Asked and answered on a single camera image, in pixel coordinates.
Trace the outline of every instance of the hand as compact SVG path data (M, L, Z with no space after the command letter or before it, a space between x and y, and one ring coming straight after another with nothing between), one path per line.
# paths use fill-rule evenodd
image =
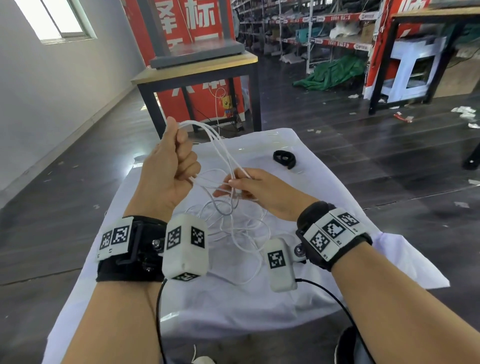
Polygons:
M175 119L168 117L162 140L145 159L137 189L123 215L170 221L173 209L192 189L189 178L199 172L187 131L179 130Z
M220 188L231 191L232 188L242 190L242 198L257 199L257 203L276 217L297 221L304 209L317 202L318 199L293 188L273 174L265 170L244 168L250 175L247 178L240 169L235 170L235 178L228 175ZM219 197L228 192L217 190L213 197Z

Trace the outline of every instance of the green tarp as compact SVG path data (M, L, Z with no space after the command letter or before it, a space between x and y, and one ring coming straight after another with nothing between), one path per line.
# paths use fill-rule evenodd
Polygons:
M307 78L295 81L294 86L307 90L327 90L365 71L365 61L355 56L344 56L333 62L319 63Z

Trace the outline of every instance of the tangled cable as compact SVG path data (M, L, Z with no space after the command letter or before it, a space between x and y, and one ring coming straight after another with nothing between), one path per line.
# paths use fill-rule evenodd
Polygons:
M215 236L215 235L223 233L222 236L220 236L219 238L216 237L215 239L211 240L212 242L215 242L215 241L224 239L227 236L230 236L231 239L232 239L232 242L235 244L235 246L237 248L239 248L241 251L243 251L245 253L254 254L258 258L259 264L257 266L255 274L251 278L249 278L247 281L239 283L239 282L233 282L230 279L227 279L225 277L220 277L220 278L222 278L222 279L224 279L224 280L226 280L226 281L228 281L228 282L230 282L234 285L247 284L258 275L258 273L260 272L260 269L262 268L263 257L261 255L261 250L263 249L263 244L261 244L261 246L259 246L260 243L265 243L271 237L270 228L263 221L263 218L267 214L267 211L264 210L263 208L261 208L259 205L257 205L262 211L260 216L259 217L253 217L253 216L247 215L244 211L242 211L241 208L239 208L240 198L239 198L238 192L234 188L232 188L230 191L229 190L224 190L224 189L219 187L219 186L224 184L223 180L222 181L213 181L213 180L208 179L208 178L203 176L204 174L212 172L212 171L221 171L222 173L225 174L225 176L230 174L231 178L235 179L234 169L236 167L238 167L245 174L245 176L247 176L247 178L251 179L251 176L248 174L248 172L245 169L243 169L242 166L228 152L227 147L225 146L225 143L223 142L222 138L220 137L220 135L217 133L217 131L214 128L212 128L208 124L198 122L198 121L193 121L193 120L182 121L181 123L179 123L179 128L181 128L183 126L186 126L186 125L196 125L196 126L201 127L202 129L204 129L206 131L208 137L210 138L210 141L212 142L212 145L213 145L215 151L218 153L220 158L225 162L228 172L225 172L224 170L219 169L219 168L215 168L215 169L207 170L205 172L200 173L199 175L197 175L196 178L191 177L190 180L194 184L200 186L207 193L210 201L208 201L204 205L191 206L185 211L185 213L192 212L193 210L195 210L197 208L198 209L197 216L199 218L202 218L207 222L213 220L213 222L211 222L208 226L208 229L209 229L209 234L208 235L209 236ZM223 196L223 197L220 197L220 198L214 198L212 196L212 194L208 191L209 189L221 190L221 191L224 191L224 192L228 192L229 197L225 198ZM234 211L239 211L242 216L244 216L248 219L246 221L246 223L244 223L243 226L236 226L235 225L234 220L238 221L240 216L235 217L233 215ZM225 220L228 219L228 218L230 219L229 229L225 228ZM216 230L214 228L213 229L214 231L210 231L210 229L214 225L218 225L218 230ZM253 236L251 236L248 233L249 231L258 229L261 225L265 225L268 229L268 234L263 235L261 239L260 238L254 238ZM241 236L245 237L250 242L250 244L252 245L253 248L252 249L247 249L247 248L241 246L239 241L238 241L238 235L241 235Z

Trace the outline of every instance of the window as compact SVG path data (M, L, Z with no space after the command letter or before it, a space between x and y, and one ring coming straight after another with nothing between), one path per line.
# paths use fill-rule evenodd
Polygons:
M43 42L88 37L74 0L15 0L37 37Z

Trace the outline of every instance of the screw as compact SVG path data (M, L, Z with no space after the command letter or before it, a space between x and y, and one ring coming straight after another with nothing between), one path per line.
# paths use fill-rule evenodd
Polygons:
M295 249L293 250L295 255L299 258L305 256L305 250L303 250L303 246L301 244L298 244Z

